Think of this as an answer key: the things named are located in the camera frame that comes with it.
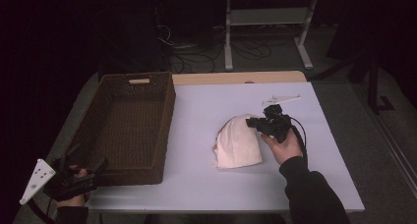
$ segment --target brown wicker basket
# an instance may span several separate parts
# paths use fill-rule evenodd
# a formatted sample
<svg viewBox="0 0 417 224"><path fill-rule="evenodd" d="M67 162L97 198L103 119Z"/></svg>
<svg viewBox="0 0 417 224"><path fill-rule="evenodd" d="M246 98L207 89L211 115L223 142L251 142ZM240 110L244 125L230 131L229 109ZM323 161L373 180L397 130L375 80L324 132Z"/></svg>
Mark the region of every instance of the brown wicker basket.
<svg viewBox="0 0 417 224"><path fill-rule="evenodd" d="M74 162L107 158L99 186L161 183L174 103L171 73L104 76L68 147L81 145Z"/></svg>

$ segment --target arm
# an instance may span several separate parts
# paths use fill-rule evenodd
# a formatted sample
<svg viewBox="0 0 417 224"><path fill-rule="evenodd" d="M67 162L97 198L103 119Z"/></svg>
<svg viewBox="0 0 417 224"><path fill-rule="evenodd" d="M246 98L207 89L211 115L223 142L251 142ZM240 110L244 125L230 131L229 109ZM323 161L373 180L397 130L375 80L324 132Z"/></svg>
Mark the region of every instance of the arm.
<svg viewBox="0 0 417 224"><path fill-rule="evenodd" d="M76 176L84 177L87 175L86 169L81 169ZM58 206L58 216L56 224L86 224L89 216L89 209L84 207L89 194L74 196L71 199L56 202Z"/></svg>
<svg viewBox="0 0 417 224"><path fill-rule="evenodd" d="M269 145L275 160L281 164L279 172L287 181L285 193L289 199L294 224L349 223L342 203L325 177L319 172L310 172L307 168L292 130L288 131L287 139L283 143L266 135L261 137Z"/></svg>

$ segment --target white table surface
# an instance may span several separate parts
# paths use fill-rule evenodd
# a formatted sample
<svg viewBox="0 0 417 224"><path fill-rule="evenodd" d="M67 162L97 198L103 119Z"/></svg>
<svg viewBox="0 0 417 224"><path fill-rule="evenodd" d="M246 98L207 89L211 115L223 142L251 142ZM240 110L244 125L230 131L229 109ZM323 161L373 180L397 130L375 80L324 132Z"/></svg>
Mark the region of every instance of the white table surface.
<svg viewBox="0 0 417 224"><path fill-rule="evenodd" d="M262 101L273 95L301 94L281 104L307 133L310 170L320 171L347 211L364 205L333 139L310 83L176 85L163 182L159 185L104 187L93 192L90 211L270 212L289 210L279 165L259 138L263 163L218 170L212 147L230 118L250 113L264 117Z"/></svg>

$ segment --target black sleeve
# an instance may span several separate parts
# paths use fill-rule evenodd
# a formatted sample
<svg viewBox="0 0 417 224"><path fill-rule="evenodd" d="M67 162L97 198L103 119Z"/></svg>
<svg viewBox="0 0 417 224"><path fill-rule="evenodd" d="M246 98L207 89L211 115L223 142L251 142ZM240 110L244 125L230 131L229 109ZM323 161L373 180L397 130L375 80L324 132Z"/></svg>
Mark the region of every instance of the black sleeve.
<svg viewBox="0 0 417 224"><path fill-rule="evenodd" d="M279 172L287 181L292 223L350 223L343 204L319 172L310 172L302 157L286 160Z"/></svg>
<svg viewBox="0 0 417 224"><path fill-rule="evenodd" d="M89 209L87 207L58 207L56 224L86 224L88 216Z"/></svg>

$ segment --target white towel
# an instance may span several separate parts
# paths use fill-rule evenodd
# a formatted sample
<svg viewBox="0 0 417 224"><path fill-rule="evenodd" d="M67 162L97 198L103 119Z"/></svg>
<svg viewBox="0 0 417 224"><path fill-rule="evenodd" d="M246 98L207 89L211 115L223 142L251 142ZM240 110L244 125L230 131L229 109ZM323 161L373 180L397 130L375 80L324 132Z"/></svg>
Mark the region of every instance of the white towel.
<svg viewBox="0 0 417 224"><path fill-rule="evenodd" d="M256 117L245 114L230 119L217 136L214 152L217 168L238 168L262 162L256 130L249 128L246 119Z"/></svg>

